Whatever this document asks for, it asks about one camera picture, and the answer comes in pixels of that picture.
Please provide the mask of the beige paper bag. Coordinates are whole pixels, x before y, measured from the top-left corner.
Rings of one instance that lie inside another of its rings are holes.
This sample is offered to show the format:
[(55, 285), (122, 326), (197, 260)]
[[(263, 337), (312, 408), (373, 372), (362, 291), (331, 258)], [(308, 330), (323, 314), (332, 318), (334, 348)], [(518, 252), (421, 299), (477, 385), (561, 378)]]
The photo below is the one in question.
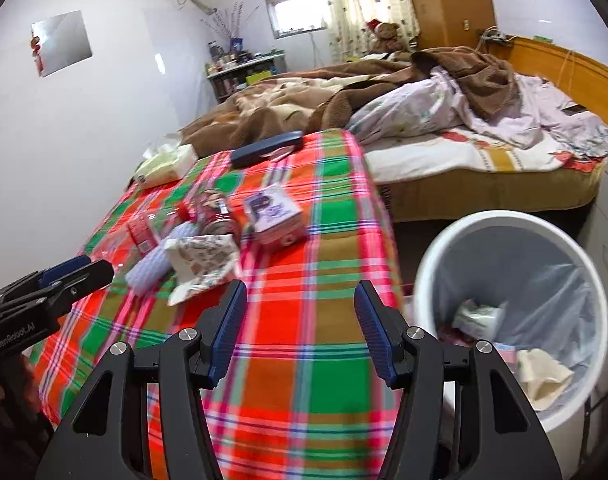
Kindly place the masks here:
[(518, 376), (536, 412), (548, 410), (572, 382), (574, 372), (542, 349), (519, 350)]

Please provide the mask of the printed paper snack wrapper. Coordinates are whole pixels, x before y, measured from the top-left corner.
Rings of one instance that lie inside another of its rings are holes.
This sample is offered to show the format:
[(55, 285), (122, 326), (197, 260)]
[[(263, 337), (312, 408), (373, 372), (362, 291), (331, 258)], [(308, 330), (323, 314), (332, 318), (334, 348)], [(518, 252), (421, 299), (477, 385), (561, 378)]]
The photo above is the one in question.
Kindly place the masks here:
[(164, 249), (177, 281), (169, 307), (241, 278), (241, 252), (232, 234), (176, 238), (167, 240)]

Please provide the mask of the white foam fruit net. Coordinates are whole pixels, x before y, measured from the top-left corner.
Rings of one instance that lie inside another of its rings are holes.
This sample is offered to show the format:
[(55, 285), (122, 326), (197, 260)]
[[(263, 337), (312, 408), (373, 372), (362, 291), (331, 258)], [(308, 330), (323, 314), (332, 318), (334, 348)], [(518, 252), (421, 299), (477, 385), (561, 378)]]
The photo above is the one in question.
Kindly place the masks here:
[(126, 283), (136, 296), (144, 296), (150, 289), (169, 272), (169, 262), (165, 247), (172, 240), (190, 237), (197, 234), (197, 226), (192, 222), (185, 222), (176, 226), (147, 256), (136, 263), (126, 273)]

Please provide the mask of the clear plastic bottle red label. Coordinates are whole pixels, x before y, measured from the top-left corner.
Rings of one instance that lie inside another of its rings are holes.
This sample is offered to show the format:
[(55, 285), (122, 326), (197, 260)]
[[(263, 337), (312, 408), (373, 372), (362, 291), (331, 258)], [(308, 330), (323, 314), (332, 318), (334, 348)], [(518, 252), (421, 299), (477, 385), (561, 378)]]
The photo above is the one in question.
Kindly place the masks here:
[(116, 256), (121, 249), (145, 257), (159, 246), (176, 226), (191, 220), (192, 214), (184, 203), (170, 208), (137, 212), (122, 226), (108, 232), (95, 247), (95, 257), (108, 260)]

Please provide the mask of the white yogurt cup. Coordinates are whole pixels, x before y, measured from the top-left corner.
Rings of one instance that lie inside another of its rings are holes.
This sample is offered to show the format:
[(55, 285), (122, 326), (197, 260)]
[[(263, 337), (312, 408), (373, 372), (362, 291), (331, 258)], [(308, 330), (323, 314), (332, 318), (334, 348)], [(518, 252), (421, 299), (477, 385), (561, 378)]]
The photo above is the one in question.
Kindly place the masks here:
[(508, 304), (499, 306), (478, 304), (473, 299), (464, 300), (458, 307), (451, 326), (474, 339), (493, 341), (504, 320)]

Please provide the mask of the red metallic can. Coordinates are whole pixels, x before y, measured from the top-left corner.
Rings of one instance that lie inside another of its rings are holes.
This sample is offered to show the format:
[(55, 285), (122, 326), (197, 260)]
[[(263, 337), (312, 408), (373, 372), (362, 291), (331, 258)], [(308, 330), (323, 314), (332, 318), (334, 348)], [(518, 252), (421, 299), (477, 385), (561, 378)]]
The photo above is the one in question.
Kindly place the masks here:
[(240, 237), (241, 226), (233, 217), (226, 199), (220, 191), (206, 188), (194, 197), (195, 223), (200, 235), (232, 235)]

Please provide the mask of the purple white milk carton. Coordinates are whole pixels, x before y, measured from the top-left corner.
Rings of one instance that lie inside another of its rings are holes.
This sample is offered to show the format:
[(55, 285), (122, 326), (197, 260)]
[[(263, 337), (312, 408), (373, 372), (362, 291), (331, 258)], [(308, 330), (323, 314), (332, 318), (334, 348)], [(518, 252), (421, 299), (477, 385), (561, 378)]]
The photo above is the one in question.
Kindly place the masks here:
[(246, 197), (243, 208), (261, 246), (289, 247), (307, 235), (302, 207), (280, 183)]

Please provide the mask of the white round trash bin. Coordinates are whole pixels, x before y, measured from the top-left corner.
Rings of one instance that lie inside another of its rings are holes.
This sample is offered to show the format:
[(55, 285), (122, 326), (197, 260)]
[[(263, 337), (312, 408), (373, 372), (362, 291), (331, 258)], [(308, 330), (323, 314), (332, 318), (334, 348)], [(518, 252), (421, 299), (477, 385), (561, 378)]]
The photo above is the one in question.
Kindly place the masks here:
[(580, 413), (608, 352), (608, 300), (592, 259), (572, 237), (532, 214), (469, 214), (426, 249), (411, 320), (435, 334), (467, 299), (506, 308), (495, 341), (542, 349), (572, 370), (561, 398), (538, 415), (563, 478), (570, 478)]

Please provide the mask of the plaid red green cloth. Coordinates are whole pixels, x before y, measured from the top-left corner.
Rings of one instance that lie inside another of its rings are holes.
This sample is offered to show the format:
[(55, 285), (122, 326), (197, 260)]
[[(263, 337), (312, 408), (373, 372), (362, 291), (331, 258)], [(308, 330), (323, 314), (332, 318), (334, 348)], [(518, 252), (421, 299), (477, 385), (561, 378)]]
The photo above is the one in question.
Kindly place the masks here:
[(136, 249), (121, 229), (137, 212), (213, 188), (242, 219), (244, 200), (272, 183), (302, 207), (307, 233), (273, 249), (242, 236), (249, 306), (229, 372), (205, 398), (220, 467), (228, 479), (372, 479), (397, 400), (375, 374), (353, 297), (368, 280), (385, 304), (398, 306), (400, 278), (389, 217), (349, 133), (311, 134), (281, 162), (245, 170), (220, 153), (177, 184), (130, 190), (83, 249), (125, 271)]

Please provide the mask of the green white tissue pack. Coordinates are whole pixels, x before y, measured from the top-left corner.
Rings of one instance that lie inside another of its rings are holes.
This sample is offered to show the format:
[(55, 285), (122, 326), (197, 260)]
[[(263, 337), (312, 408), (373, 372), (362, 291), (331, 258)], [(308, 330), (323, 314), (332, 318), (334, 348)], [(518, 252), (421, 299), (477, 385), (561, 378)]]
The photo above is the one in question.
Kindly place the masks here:
[(191, 145), (164, 143), (144, 152), (132, 180), (140, 188), (156, 188), (183, 179), (196, 162)]

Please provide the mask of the dark blue glasses case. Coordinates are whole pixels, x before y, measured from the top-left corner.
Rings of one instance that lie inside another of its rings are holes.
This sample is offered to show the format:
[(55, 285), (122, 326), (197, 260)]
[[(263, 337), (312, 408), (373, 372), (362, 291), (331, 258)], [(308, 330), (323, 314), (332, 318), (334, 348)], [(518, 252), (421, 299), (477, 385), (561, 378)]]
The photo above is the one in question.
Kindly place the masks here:
[(254, 142), (243, 148), (237, 148), (230, 155), (233, 169), (244, 169), (256, 166), (266, 160), (277, 160), (300, 151), (304, 147), (304, 133), (290, 131), (277, 136)]

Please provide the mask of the mattress with floral sheet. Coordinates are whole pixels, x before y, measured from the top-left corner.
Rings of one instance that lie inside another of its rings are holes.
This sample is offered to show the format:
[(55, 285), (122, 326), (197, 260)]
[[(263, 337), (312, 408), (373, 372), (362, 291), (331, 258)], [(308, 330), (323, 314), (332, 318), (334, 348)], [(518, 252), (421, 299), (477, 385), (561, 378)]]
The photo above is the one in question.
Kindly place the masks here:
[(363, 151), (395, 222), (581, 208), (596, 197), (608, 161), (577, 158), (548, 134), (522, 150), (466, 128), (384, 138)]

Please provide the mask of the white shelf with items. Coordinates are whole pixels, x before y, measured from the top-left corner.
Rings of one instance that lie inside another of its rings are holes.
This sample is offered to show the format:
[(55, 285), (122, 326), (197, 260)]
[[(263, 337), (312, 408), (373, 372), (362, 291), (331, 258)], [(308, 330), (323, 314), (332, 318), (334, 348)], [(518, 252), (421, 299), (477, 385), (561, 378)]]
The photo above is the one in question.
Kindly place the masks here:
[(287, 71), (283, 51), (257, 56), (244, 63), (229, 62), (226, 65), (207, 67), (207, 80), (211, 84), (219, 103), (225, 102), (233, 93), (255, 84), (255, 82), (277, 76)]

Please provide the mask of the brown fleece blanket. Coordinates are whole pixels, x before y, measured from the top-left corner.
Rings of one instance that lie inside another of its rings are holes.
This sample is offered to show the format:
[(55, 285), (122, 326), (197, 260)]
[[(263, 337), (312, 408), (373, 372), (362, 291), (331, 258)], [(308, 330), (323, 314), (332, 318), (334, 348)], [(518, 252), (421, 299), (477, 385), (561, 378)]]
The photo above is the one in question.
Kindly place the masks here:
[(237, 91), (180, 130), (181, 142), (205, 157), (299, 130), (344, 128), (360, 107), (408, 82), (426, 79), (435, 66), (476, 81), (513, 73), (510, 63), (470, 47), (405, 53), (399, 61), (362, 58), (311, 72), (286, 73)]

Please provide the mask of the vase with dry branches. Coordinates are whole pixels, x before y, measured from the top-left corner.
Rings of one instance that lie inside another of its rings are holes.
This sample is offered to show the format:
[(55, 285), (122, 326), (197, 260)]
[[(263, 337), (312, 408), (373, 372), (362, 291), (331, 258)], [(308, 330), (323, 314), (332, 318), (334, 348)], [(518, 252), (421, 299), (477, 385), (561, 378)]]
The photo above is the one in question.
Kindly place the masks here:
[(226, 53), (243, 50), (244, 32), (249, 22), (257, 14), (259, 5), (246, 6), (244, 1), (234, 1), (232, 6), (214, 9), (201, 22), (210, 32), (219, 47)]

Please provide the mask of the small bright window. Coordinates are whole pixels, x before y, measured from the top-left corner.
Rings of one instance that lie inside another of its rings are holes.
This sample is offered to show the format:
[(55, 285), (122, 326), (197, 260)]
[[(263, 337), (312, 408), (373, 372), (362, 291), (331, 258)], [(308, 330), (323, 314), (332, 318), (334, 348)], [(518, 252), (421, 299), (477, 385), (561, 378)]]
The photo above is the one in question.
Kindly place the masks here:
[(265, 3), (276, 39), (327, 28), (323, 0), (265, 0)]

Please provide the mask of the wooden headboard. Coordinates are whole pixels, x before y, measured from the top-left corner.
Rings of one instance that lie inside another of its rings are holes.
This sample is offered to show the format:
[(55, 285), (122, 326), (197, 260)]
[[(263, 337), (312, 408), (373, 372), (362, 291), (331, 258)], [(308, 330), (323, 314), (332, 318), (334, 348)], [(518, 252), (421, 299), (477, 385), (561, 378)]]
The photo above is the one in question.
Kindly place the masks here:
[(573, 50), (523, 37), (509, 44), (488, 41), (486, 49), (508, 61), (518, 73), (549, 80), (608, 125), (607, 65)]

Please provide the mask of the teddy bear santa hat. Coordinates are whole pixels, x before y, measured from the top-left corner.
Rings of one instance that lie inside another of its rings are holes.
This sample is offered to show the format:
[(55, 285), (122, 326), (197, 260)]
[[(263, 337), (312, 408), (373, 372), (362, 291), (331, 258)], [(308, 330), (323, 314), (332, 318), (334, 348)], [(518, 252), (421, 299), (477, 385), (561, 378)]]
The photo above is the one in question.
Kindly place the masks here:
[(406, 44), (398, 35), (398, 24), (381, 22), (374, 18), (367, 23), (367, 27), (373, 35), (370, 53), (390, 54), (407, 50)]

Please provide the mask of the patterned window curtain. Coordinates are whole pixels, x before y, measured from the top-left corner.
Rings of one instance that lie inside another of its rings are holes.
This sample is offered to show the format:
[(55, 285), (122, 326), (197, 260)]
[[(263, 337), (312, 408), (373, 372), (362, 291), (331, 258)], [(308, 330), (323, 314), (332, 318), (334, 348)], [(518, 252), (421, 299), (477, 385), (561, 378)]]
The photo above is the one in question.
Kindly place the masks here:
[(420, 35), (412, 0), (325, 0), (325, 20), (335, 62), (371, 51), (374, 33), (368, 23), (373, 20), (397, 24), (398, 36), (406, 47), (415, 47)]

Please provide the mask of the wooden wardrobe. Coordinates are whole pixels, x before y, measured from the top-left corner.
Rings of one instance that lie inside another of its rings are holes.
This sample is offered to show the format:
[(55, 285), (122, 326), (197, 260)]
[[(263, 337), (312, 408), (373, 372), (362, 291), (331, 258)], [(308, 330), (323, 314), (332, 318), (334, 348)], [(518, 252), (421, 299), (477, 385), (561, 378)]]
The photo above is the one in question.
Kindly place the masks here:
[(474, 48), (482, 32), (496, 24), (493, 0), (412, 0), (421, 49)]

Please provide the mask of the wall mirror panel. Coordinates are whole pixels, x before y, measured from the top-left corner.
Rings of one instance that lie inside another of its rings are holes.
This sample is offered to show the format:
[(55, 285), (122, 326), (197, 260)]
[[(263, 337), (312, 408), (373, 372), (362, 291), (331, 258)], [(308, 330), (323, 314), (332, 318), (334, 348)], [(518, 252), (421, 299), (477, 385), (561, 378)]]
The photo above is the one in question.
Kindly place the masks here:
[(72, 11), (30, 25), (32, 57), (40, 77), (91, 58), (82, 13)]

